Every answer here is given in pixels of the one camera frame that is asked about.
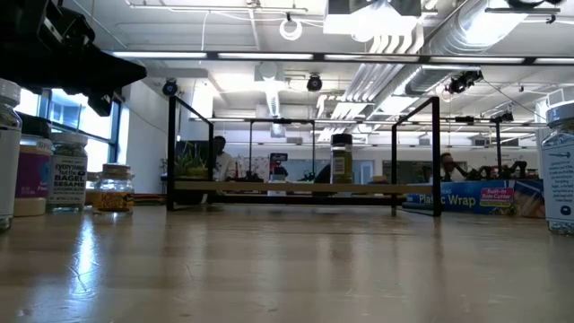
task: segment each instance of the wall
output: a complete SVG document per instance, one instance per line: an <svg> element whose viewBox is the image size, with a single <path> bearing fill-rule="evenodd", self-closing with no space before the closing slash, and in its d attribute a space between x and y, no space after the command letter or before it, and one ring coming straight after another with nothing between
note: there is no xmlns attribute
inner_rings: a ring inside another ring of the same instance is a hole
<svg viewBox="0 0 574 323"><path fill-rule="evenodd" d="M123 95L129 108L126 163L135 174L135 193L161 193L161 159L166 158L168 145L168 102L142 81L124 88Z"/></svg>

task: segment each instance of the security camera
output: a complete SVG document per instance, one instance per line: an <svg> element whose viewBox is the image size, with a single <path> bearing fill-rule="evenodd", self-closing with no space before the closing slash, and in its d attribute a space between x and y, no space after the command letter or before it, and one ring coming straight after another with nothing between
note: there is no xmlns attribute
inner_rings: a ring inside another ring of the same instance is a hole
<svg viewBox="0 0 574 323"><path fill-rule="evenodd" d="M173 96L178 93L177 81L178 80L176 79L168 79L165 81L165 84L163 84L163 88L161 89L165 96Z"/></svg>
<svg viewBox="0 0 574 323"><path fill-rule="evenodd" d="M322 87L323 82L321 81L319 74L312 74L307 82L307 90L309 90L309 92L317 92L321 90Z"/></svg>

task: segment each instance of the white container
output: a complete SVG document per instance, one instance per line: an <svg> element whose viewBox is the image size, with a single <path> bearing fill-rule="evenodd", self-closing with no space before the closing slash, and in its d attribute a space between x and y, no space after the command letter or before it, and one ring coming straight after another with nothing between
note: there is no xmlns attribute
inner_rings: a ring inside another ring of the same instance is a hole
<svg viewBox="0 0 574 323"><path fill-rule="evenodd" d="M0 79L0 231L12 226L22 121L14 112L21 87Z"/></svg>

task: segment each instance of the glass jar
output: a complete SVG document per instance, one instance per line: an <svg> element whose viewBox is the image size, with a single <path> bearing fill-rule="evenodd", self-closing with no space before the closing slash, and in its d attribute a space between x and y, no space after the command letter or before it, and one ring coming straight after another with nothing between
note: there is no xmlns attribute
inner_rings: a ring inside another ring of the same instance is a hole
<svg viewBox="0 0 574 323"><path fill-rule="evenodd" d="M52 142L50 124L44 118L18 112L22 120L20 157L16 180L14 216L43 215L48 199Z"/></svg>
<svg viewBox="0 0 574 323"><path fill-rule="evenodd" d="M81 212L88 176L88 138L80 134L54 133L48 212Z"/></svg>
<svg viewBox="0 0 574 323"><path fill-rule="evenodd" d="M131 169L127 165L107 163L96 183L93 201L94 213L131 215L134 211L134 185Z"/></svg>
<svg viewBox="0 0 574 323"><path fill-rule="evenodd" d="M331 184L352 184L352 135L331 136Z"/></svg>
<svg viewBox="0 0 574 323"><path fill-rule="evenodd" d="M0 79L0 231L12 226L22 121L14 112L20 104L18 84Z"/></svg>
<svg viewBox="0 0 574 323"><path fill-rule="evenodd" d="M546 112L552 129L542 141L544 206L552 233L574 235L574 103Z"/></svg>

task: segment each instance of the ceiling duct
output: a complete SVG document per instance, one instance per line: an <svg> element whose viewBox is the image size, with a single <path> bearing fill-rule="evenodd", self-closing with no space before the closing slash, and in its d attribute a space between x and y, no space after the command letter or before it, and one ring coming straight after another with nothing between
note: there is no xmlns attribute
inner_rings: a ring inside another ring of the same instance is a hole
<svg viewBox="0 0 574 323"><path fill-rule="evenodd" d="M486 13L488 5L507 6L504 0L469 0L423 47L426 55L480 55L505 38L527 15L518 13ZM393 94L421 95L433 89L452 71L423 69L417 65L406 66L378 94L379 109L396 114L412 104L409 102L386 102Z"/></svg>

